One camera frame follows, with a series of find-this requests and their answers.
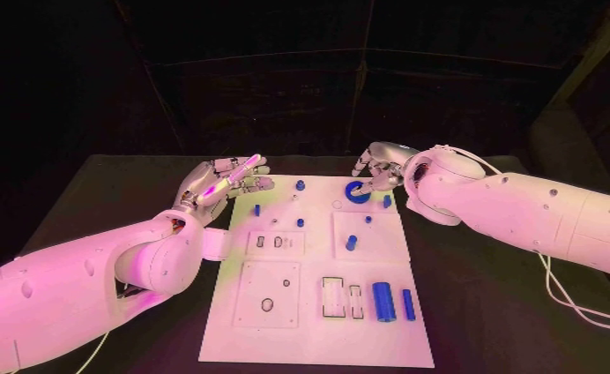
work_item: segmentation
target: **white board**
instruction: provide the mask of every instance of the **white board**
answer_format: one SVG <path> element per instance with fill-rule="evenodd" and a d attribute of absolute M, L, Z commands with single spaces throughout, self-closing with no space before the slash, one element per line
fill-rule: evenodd
<path fill-rule="evenodd" d="M 294 188 L 298 179 L 302 191 Z M 393 197 L 387 208 L 380 192 L 364 204 L 348 202 L 351 177 L 272 180 L 272 191 L 236 198 L 232 250 L 219 267 L 198 360 L 432 368 Z M 359 240 L 347 251 L 351 235 Z M 371 283 L 379 281 L 390 284 L 396 320 L 389 323 L 374 314 Z M 413 321 L 403 289 L 412 292 Z"/>

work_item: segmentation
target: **table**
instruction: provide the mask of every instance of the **table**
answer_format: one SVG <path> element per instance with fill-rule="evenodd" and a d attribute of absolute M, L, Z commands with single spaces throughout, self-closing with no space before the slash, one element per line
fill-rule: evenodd
<path fill-rule="evenodd" d="M 171 206 L 190 169 L 214 157 L 92 155 L 31 236 L 23 253 L 149 219 Z M 273 174 L 344 176 L 354 157 L 269 157 Z M 487 159 L 523 172 L 511 157 Z M 188 289 L 110 331 L 85 373 L 565 372 L 610 370 L 610 332 L 586 324 L 543 289 L 537 257 L 472 232 L 432 224 L 396 204 L 412 256 L 435 369 L 198 363 L 219 263 L 201 261 Z M 232 205 L 210 224 L 229 226 Z M 610 282 L 575 264 L 553 272 L 581 306 L 610 312 Z M 20 372 L 74 372 L 97 341 Z"/>

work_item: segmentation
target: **white cable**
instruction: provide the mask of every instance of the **white cable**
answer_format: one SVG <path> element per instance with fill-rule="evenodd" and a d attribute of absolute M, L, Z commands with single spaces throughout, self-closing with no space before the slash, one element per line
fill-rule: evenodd
<path fill-rule="evenodd" d="M 465 155 L 470 159 L 472 159 L 475 162 L 480 162 L 481 164 L 485 164 L 488 169 L 496 173 L 496 174 L 501 174 L 501 171 L 491 165 L 488 164 L 487 161 L 483 160 L 483 158 L 477 157 L 472 153 L 467 152 L 464 149 L 459 149 L 458 147 L 452 147 L 448 146 L 448 148 L 461 153 L 462 155 Z"/>
<path fill-rule="evenodd" d="M 92 357 L 97 354 L 97 350 L 99 350 L 99 348 L 102 347 L 102 344 L 103 344 L 103 342 L 105 342 L 105 338 L 108 337 L 108 333 L 109 333 L 109 332 L 106 332 L 106 334 L 103 334 L 103 337 L 100 338 L 99 345 L 97 345 L 97 347 L 95 348 L 95 350 L 92 351 L 92 354 L 90 354 L 90 356 L 89 356 L 89 359 L 86 360 L 85 364 L 82 364 L 80 369 L 76 371 L 76 374 L 80 374 L 80 373 L 82 373 L 82 370 L 83 370 L 83 369 L 86 368 L 86 366 L 89 365 L 89 362 L 90 362 Z"/>
<path fill-rule="evenodd" d="M 559 283 L 559 281 L 556 280 L 556 277 L 553 276 L 553 274 L 552 274 L 552 272 L 550 272 L 550 257 L 546 257 L 547 258 L 547 262 L 543 260 L 543 257 L 542 257 L 542 255 L 537 253 L 537 256 L 539 256 L 539 258 L 540 258 L 540 263 L 542 263 L 542 265 L 543 265 L 543 268 L 545 268 L 545 270 L 546 270 L 546 291 L 549 292 L 549 296 L 550 296 L 550 298 L 558 302 L 558 303 L 560 303 L 562 305 L 565 305 L 565 306 L 569 306 L 573 310 L 575 310 L 575 313 L 583 318 L 583 320 L 586 321 L 586 322 L 589 322 L 591 324 L 594 324 L 594 325 L 596 325 L 598 327 L 602 327 L 602 328 L 610 328 L 610 325 L 608 324 L 602 324 L 602 323 L 598 323 L 596 321 L 594 321 L 594 320 L 591 320 L 583 314 L 582 314 L 582 311 L 585 311 L 585 312 L 591 312 L 594 315 L 598 315 L 599 317 L 605 317 L 605 318 L 610 318 L 610 314 L 604 314 L 602 312 L 598 312 L 596 310 L 589 310 L 588 308 L 583 308 L 583 307 L 581 307 L 581 306 L 578 306 L 578 305 L 575 305 L 573 304 L 573 300 L 570 299 L 570 297 L 569 297 L 569 295 L 568 295 L 568 292 L 565 292 L 565 289 L 562 288 L 562 284 Z M 552 292 L 550 292 L 550 285 L 549 285 L 549 277 L 552 278 L 552 281 L 555 282 L 555 285 L 556 285 L 556 287 L 558 287 L 558 289 L 560 290 L 560 292 L 562 292 L 562 295 L 565 296 L 565 299 L 568 300 L 568 302 L 563 302 L 560 299 L 558 299 L 556 297 L 555 297 L 555 295 L 552 294 Z"/>

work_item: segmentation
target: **blue ring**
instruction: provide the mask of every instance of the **blue ring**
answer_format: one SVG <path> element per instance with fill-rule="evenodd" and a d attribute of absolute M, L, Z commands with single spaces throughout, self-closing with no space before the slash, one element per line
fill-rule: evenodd
<path fill-rule="evenodd" d="M 356 189 L 359 186 L 361 186 L 361 184 L 363 184 L 363 182 L 359 182 L 356 180 L 354 182 L 348 183 L 347 186 L 346 186 L 346 198 L 347 198 L 348 202 L 353 202 L 354 204 L 363 204 L 370 198 L 369 193 L 366 193 L 366 195 L 351 196 L 353 189 Z"/>

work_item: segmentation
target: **robotic arm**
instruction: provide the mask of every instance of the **robotic arm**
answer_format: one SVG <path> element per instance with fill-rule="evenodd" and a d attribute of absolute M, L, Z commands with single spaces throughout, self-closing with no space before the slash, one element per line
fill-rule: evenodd
<path fill-rule="evenodd" d="M 521 174 L 487 176 L 488 164 L 467 151 L 435 146 L 418 152 L 387 142 L 369 145 L 351 175 L 371 180 L 353 195 L 403 185 L 406 207 L 446 226 L 477 232 L 526 251 L 610 273 L 610 196 Z"/>
<path fill-rule="evenodd" d="M 174 206 L 149 221 L 82 237 L 0 267 L 0 372 L 43 363 L 190 285 L 200 259 L 224 259 L 226 230 L 204 228 L 227 198 L 272 188 L 265 159 L 201 162 Z M 115 280 L 125 284 L 118 290 Z"/>

